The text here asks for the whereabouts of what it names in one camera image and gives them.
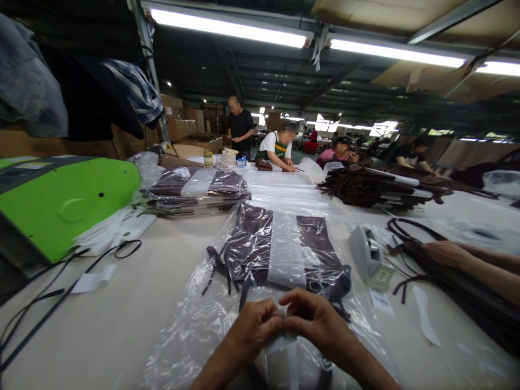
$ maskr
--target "green apron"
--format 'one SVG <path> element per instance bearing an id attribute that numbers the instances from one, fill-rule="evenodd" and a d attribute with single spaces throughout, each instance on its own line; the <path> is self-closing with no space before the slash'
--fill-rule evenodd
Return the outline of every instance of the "green apron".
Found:
<path id="1" fill-rule="evenodd" d="M 278 142 L 278 133 L 276 134 L 276 142 L 275 142 L 275 154 L 280 160 L 283 161 L 285 158 L 285 152 L 287 151 L 287 145 L 281 142 Z M 255 160 L 269 160 L 269 156 L 267 155 L 267 151 L 258 151 L 256 153 Z"/>

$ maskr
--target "woman in white t-shirt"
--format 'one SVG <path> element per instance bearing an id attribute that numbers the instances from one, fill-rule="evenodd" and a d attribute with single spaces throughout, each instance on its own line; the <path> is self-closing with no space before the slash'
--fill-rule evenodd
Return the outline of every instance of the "woman in white t-shirt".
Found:
<path id="1" fill-rule="evenodd" d="M 270 160 L 280 168 L 294 172 L 296 168 L 291 160 L 291 149 L 296 132 L 296 124 L 289 122 L 283 126 L 282 130 L 269 133 L 260 144 L 255 159 Z"/>

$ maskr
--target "short hair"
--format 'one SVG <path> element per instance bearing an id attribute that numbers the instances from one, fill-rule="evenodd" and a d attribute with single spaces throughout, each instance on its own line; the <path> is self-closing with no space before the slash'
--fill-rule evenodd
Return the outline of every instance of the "short hair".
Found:
<path id="1" fill-rule="evenodd" d="M 415 146 L 432 146 L 433 139 L 428 135 L 420 135 L 412 143 Z"/>
<path id="2" fill-rule="evenodd" d="M 345 144 L 348 145 L 350 140 L 348 137 L 339 137 L 335 142 L 333 142 L 332 146 L 336 147 L 337 144 Z"/>
<path id="3" fill-rule="evenodd" d="M 283 125 L 282 131 L 291 131 L 296 133 L 298 131 L 298 125 L 294 122 L 287 122 L 285 125 Z"/>

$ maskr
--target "ceiling light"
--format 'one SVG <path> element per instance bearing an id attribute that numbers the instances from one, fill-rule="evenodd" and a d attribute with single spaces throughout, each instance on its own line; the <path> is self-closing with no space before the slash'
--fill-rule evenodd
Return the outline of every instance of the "ceiling light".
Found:
<path id="1" fill-rule="evenodd" d="M 379 57 L 387 57 L 396 60 L 422 62 L 431 65 L 446 66 L 450 68 L 460 68 L 462 65 L 464 65 L 465 62 L 465 60 L 462 58 L 428 54 L 412 50 L 395 49 L 391 47 L 344 41 L 339 39 L 333 39 L 330 43 L 330 48 L 352 51 L 354 53 L 375 55 Z"/>
<path id="2" fill-rule="evenodd" d="M 478 68 L 477 72 L 520 77 L 520 64 L 489 61 Z"/>
<path id="3" fill-rule="evenodd" d="M 187 10 L 185 8 L 163 4 L 159 5 L 153 2 L 142 2 L 144 7 L 146 7 L 147 3 L 148 6 L 152 8 L 152 17 L 157 21 L 157 23 L 173 27 L 205 31 L 206 33 L 229 35 L 235 38 L 246 38 L 255 41 L 277 43 L 295 48 L 304 47 L 306 41 L 311 41 L 312 37 L 314 37 L 314 33 L 309 31 L 283 28 L 286 31 L 291 31 L 284 32 L 280 31 L 281 28 L 279 26 L 259 22 L 256 22 L 255 24 L 261 25 L 264 28 L 253 27 L 251 25 L 243 24 L 243 19 L 239 18 L 220 16 L 219 18 L 221 20 L 216 20 L 214 19 L 215 14 L 210 14 L 208 12 Z M 153 7 L 157 6 L 163 6 L 178 12 L 153 9 Z"/>

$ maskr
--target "striped fabric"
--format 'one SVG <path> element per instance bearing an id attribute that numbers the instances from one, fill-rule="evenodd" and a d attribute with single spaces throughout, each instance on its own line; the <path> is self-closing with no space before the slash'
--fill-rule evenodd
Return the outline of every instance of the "striped fabric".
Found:
<path id="1" fill-rule="evenodd" d="M 150 123 L 163 112 L 161 97 L 137 65 L 119 60 L 103 61 L 103 65 L 124 87 L 139 122 Z"/>

